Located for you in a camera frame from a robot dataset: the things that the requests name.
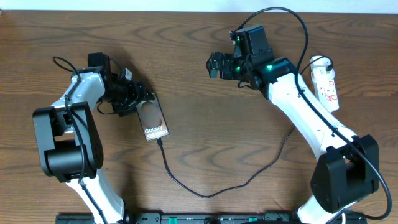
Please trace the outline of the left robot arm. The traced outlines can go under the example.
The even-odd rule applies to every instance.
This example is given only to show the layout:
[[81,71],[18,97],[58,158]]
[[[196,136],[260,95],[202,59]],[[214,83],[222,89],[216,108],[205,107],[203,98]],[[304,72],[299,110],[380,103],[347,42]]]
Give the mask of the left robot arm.
[[92,112],[97,104],[107,102],[114,114],[123,117],[137,112],[139,103],[155,98],[128,69],[112,72],[113,62],[96,52],[88,54],[85,68],[68,63],[70,86],[51,106],[32,114],[43,172],[81,197],[93,223],[132,223],[133,219],[102,169],[103,146]]

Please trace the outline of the white power strip socket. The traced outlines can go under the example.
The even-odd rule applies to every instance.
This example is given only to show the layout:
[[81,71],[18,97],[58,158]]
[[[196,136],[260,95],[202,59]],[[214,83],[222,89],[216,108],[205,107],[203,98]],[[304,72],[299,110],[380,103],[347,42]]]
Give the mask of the white power strip socket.
[[315,96],[329,111],[338,110],[339,102],[335,86],[333,62],[326,56],[316,55],[310,59],[311,79]]

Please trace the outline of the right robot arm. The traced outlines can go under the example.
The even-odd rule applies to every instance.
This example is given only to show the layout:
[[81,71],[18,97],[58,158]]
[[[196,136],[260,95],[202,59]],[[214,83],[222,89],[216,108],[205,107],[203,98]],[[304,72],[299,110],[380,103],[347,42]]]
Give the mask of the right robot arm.
[[264,28],[231,33],[234,52],[213,52],[206,62],[211,78],[247,82],[293,122],[310,145],[317,165],[312,196],[297,210],[302,223],[328,223],[352,204],[379,189],[379,147],[358,137],[307,90],[301,74],[285,58],[274,58]]

